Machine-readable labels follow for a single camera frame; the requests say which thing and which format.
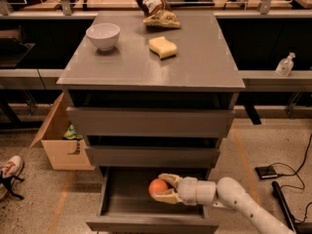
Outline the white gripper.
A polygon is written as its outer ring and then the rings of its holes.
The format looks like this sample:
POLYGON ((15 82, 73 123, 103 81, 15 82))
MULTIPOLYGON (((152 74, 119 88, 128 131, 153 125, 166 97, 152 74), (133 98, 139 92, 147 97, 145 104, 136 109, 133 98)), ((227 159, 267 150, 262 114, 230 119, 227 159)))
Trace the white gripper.
POLYGON ((216 199, 216 184, 212 181, 189 176, 181 179, 179 175, 174 174, 159 174, 158 177, 177 189, 177 193, 173 189, 153 193, 151 197, 157 202, 210 206, 216 199))

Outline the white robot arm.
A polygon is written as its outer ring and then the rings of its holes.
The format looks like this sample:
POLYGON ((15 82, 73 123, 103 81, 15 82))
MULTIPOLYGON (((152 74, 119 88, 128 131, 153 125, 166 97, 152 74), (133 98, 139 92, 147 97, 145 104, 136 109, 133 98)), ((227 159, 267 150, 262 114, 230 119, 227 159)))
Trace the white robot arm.
POLYGON ((148 192, 157 202, 235 210, 247 218, 260 234, 296 234, 262 208, 245 188, 231 177, 223 177, 218 182, 213 182, 190 176, 160 174, 150 182, 148 192))

